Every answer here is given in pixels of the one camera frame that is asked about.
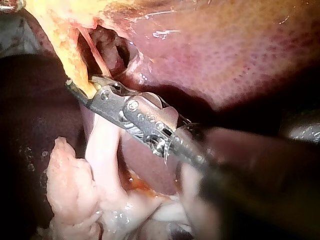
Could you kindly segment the right arm instrument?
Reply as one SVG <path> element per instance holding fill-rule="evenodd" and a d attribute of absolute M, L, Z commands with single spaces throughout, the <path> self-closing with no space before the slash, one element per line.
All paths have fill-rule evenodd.
<path fill-rule="evenodd" d="M 190 121 L 152 92 L 131 91 L 120 85 L 105 85 L 88 100 L 94 113 L 124 129 L 154 155 L 191 164 L 192 151 L 176 132 Z"/>

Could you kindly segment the left arm instrument jaw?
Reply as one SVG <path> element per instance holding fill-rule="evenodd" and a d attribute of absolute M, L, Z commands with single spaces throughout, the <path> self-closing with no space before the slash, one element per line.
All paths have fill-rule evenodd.
<path fill-rule="evenodd" d="M 26 6 L 26 0 L 0 0 L 0 11 L 16 13 Z"/>

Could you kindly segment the right arm instrument jaw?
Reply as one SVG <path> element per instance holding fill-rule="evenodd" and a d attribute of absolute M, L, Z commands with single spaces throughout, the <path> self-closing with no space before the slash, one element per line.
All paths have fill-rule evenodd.
<path fill-rule="evenodd" d="M 85 107 L 92 106 L 92 100 L 87 97 L 87 95 L 76 86 L 76 84 L 71 80 L 65 82 L 66 89 Z"/>
<path fill-rule="evenodd" d="M 96 89 L 101 89 L 105 86 L 112 86 L 114 88 L 118 88 L 120 86 L 118 81 L 103 75 L 93 75 L 90 82 Z"/>

